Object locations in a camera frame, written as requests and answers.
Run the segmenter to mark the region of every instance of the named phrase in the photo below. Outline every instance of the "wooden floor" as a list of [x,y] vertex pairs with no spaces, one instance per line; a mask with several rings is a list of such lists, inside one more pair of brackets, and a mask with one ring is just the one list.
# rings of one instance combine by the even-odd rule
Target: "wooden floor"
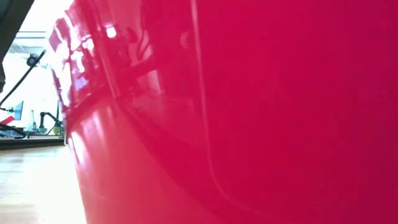
[[66,147],[0,151],[0,223],[85,223]]

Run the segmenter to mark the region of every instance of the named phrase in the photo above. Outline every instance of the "glossy red paint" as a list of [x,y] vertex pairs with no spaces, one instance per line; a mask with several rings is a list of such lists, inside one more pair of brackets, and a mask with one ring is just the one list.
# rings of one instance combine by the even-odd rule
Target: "glossy red paint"
[[88,223],[398,223],[396,9],[74,0],[50,44]]

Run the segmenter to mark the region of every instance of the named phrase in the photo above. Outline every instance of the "black cable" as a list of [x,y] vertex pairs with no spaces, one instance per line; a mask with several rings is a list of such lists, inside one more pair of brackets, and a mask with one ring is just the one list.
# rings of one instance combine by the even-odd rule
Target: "black cable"
[[35,63],[33,63],[29,69],[25,72],[25,74],[22,76],[22,78],[15,84],[15,86],[12,88],[12,90],[0,101],[0,106],[11,96],[11,94],[19,87],[19,85],[25,80],[26,76],[32,71],[32,69],[37,65],[37,63],[42,59],[42,57],[45,54],[45,50],[39,55]]
[[6,124],[2,124],[2,123],[0,123],[0,127],[2,127],[2,129],[8,129],[11,131],[15,131],[16,133],[22,135],[22,137],[15,137],[15,139],[23,139],[24,137],[26,137],[26,133],[21,129],[17,129],[17,128],[14,128],[14,127],[8,126]]

